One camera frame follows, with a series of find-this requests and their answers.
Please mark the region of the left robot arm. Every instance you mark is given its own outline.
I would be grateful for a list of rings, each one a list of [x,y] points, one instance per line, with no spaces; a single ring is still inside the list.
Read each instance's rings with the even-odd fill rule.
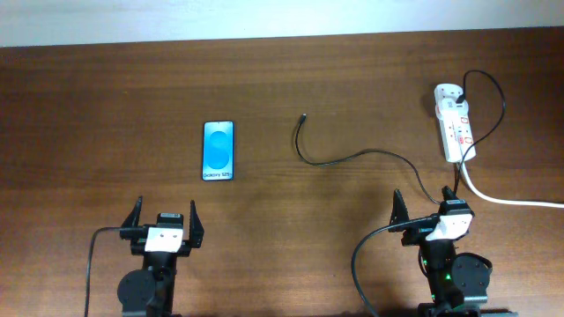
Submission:
[[[171,316],[177,259],[201,247],[204,227],[194,201],[190,202],[188,222],[182,214],[160,213],[154,224],[141,225],[142,202],[139,197],[119,229],[120,238],[130,242],[131,253],[143,257],[142,268],[122,278],[117,297],[123,316]]]

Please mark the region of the blue Samsung Galaxy smartphone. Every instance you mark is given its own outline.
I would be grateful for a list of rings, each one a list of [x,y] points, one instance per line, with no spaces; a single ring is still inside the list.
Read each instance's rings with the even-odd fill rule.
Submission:
[[[204,124],[202,179],[230,181],[234,177],[234,123]]]

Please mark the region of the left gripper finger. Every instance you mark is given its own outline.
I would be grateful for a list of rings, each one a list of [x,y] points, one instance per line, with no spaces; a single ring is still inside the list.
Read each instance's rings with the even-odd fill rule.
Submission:
[[[191,248],[200,248],[204,239],[204,227],[197,215],[197,207],[194,200],[190,201],[190,219],[189,219],[189,246]]]
[[[130,214],[122,222],[122,225],[121,225],[122,228],[138,227],[139,217],[140,217],[140,213],[141,213],[141,210],[142,210],[142,203],[143,203],[143,197],[140,196],[136,200],[134,207],[133,207],[132,211],[130,212]]]

